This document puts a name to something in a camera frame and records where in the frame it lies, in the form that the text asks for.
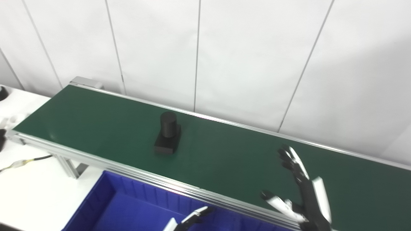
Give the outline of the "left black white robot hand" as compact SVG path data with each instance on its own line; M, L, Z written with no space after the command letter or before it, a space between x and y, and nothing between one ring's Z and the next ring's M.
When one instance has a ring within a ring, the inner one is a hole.
M192 211L181 222L177 222L175 218L170 218L163 231L188 231L194 224L201 222L201 217L207 216L213 211L213 207L203 206Z

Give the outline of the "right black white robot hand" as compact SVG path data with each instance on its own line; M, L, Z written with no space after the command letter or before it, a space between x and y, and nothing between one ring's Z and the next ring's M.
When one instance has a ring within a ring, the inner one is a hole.
M311 179L297 152L288 145L278 150L282 166L292 172L299 188L302 204L283 200L269 190L262 190L261 199L274 209L297 222L302 231L331 231L332 217L323 179Z

